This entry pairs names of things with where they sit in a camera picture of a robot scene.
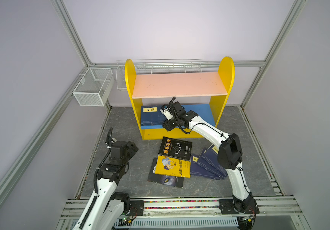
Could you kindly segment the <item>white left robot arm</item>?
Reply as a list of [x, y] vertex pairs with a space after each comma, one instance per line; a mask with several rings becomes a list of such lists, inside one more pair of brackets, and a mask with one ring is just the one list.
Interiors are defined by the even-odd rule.
[[139, 149], [132, 141], [112, 138], [112, 132], [110, 128], [106, 136], [108, 153], [95, 170], [94, 190], [74, 230], [112, 230], [117, 219], [130, 210], [129, 195], [116, 189]]

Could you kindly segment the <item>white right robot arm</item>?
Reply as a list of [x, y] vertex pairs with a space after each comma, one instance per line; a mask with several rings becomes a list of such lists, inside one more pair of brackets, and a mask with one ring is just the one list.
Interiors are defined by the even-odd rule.
[[226, 170], [231, 182], [235, 211], [240, 214], [247, 211], [251, 211], [253, 214], [259, 213], [257, 202], [244, 177], [239, 136], [217, 129], [192, 110], [187, 112], [175, 99], [173, 97], [160, 109], [166, 117], [162, 124], [163, 128], [171, 131], [178, 127], [185, 134], [194, 131], [212, 143], [218, 150], [217, 161]]

